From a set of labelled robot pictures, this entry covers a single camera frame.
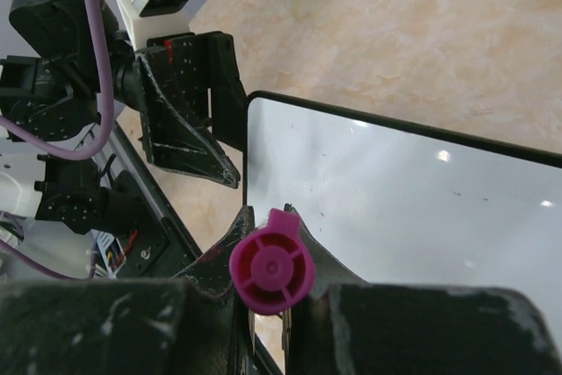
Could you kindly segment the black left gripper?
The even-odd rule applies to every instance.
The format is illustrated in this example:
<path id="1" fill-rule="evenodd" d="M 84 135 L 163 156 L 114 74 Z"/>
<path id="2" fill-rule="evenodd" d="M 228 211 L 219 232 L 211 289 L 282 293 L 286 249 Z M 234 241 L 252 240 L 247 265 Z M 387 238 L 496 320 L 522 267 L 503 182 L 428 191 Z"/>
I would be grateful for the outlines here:
<path id="1" fill-rule="evenodd" d="M 218 143 L 246 147 L 248 98 L 234 38 L 220 31 L 165 36 L 150 40 L 135 59 L 148 162 L 236 189 L 240 173 Z"/>

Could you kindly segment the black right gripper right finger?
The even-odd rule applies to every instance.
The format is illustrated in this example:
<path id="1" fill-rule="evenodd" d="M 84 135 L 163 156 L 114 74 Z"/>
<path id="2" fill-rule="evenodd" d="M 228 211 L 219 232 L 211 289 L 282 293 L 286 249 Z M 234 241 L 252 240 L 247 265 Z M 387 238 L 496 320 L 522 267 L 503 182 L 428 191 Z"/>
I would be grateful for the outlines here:
<path id="1" fill-rule="evenodd" d="M 497 287 L 371 284 L 312 236 L 316 280 L 284 316 L 289 374 L 558 374 L 544 317 Z"/>

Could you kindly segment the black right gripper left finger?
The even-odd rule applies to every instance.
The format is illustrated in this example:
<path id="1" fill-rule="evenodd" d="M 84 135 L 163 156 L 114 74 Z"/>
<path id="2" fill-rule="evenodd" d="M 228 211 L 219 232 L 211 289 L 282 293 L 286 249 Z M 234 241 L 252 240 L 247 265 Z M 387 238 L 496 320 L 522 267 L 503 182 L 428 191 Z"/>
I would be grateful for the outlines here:
<path id="1" fill-rule="evenodd" d="M 173 278 L 4 284 L 2 373 L 247 373 L 253 332 L 228 261 L 254 225 L 253 209 L 242 207 Z"/>

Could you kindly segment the white whiteboard black frame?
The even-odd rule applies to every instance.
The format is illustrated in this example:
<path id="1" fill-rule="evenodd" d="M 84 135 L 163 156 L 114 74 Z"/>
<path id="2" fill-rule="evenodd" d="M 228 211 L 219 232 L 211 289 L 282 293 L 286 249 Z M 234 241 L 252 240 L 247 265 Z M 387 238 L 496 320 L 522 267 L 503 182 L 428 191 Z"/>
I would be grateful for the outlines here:
<path id="1" fill-rule="evenodd" d="M 260 93 L 246 200 L 294 206 L 361 278 L 561 294 L 561 157 Z"/>

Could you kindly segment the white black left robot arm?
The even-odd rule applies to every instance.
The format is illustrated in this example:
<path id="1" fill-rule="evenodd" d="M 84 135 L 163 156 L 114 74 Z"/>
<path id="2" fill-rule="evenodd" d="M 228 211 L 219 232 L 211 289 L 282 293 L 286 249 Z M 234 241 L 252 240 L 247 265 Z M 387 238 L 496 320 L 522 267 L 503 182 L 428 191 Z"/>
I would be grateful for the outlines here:
<path id="1" fill-rule="evenodd" d="M 226 147 L 245 142 L 247 97 L 234 41 L 215 31 L 194 33 L 182 13 L 188 0 L 117 0 L 100 11 L 111 63 L 113 96 L 140 115 L 149 163 L 229 188 L 241 176 Z M 2 62 L 1 113 L 43 141 L 65 141 L 101 115 L 100 85 L 84 0 L 12 0 L 9 20 L 33 57 Z M 23 186 L 6 177 L 2 209 L 72 232 L 123 235 L 148 215 L 132 193 L 103 186 L 91 159 L 53 155 L 30 160 Z"/>

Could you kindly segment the white marker pen magenta cap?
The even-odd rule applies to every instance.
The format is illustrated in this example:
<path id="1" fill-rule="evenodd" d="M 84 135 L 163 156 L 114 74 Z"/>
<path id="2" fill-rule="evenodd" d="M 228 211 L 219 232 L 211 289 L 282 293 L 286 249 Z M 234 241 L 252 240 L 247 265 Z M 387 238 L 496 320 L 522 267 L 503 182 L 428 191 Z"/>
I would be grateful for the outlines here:
<path id="1" fill-rule="evenodd" d="M 300 239 L 300 217 L 272 209 L 265 226 L 253 230 L 233 249 L 229 274 L 242 302 L 260 315 L 280 314 L 312 290 L 316 271 Z"/>

